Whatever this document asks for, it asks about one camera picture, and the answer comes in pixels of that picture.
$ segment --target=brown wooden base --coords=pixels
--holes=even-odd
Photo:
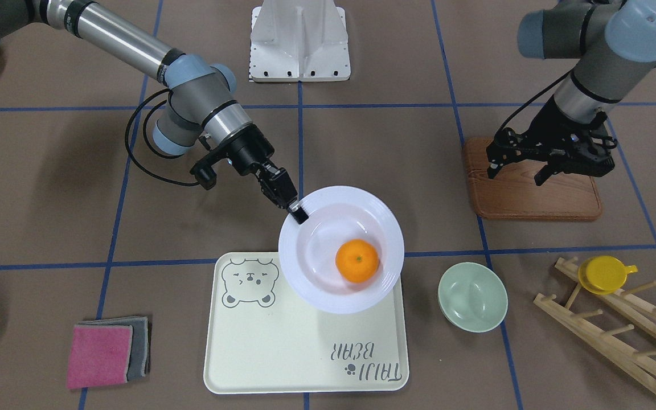
[[[467,182],[474,212],[482,218],[507,220],[591,221],[602,205],[593,178],[558,174],[542,186],[533,179],[544,163],[523,161],[487,177],[485,148],[492,138],[471,138],[464,145]]]

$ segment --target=gray floor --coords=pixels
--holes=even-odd
[[[536,293],[570,294],[572,283],[551,269],[559,256],[635,264],[628,288],[656,280],[656,69],[610,114],[621,147],[615,171],[597,179],[599,220],[478,220],[462,142],[491,136],[575,63],[517,52],[522,16],[552,0],[337,2],[346,9],[351,80],[303,85],[247,83],[258,1],[101,3],[231,67],[235,97],[302,194],[353,185],[393,210],[407,251],[411,376],[398,392],[211,394],[201,374],[213,263],[226,252],[275,251],[285,215],[227,165],[210,192],[128,166],[125,123],[159,86],[40,25],[0,42],[0,409],[656,408],[654,395],[532,303]],[[537,110],[511,125],[524,130]],[[136,155],[189,179],[190,161],[149,157],[140,143]],[[507,286],[507,319],[489,333],[459,330],[437,305],[442,273],[468,260],[491,264]],[[656,288],[643,296],[656,304]],[[586,295],[577,308],[597,306]],[[149,376],[67,390],[73,324],[131,314],[153,323]],[[612,315],[595,322],[623,323]]]

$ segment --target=pink sponge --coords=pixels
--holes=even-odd
[[[67,388],[127,382],[133,327],[75,325],[67,369]]]

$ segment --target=white plate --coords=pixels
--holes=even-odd
[[[325,187],[300,200],[307,221],[288,216],[278,250],[287,282],[311,305],[331,313],[350,314],[383,299],[404,265],[404,237],[391,210],[379,198],[356,187]],[[351,239],[363,239],[378,252],[375,275],[360,284],[345,280],[335,254]]]

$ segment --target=orange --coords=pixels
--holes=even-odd
[[[370,243],[354,239],[338,249],[335,265],[338,272],[349,282],[366,282],[378,270],[378,254]]]

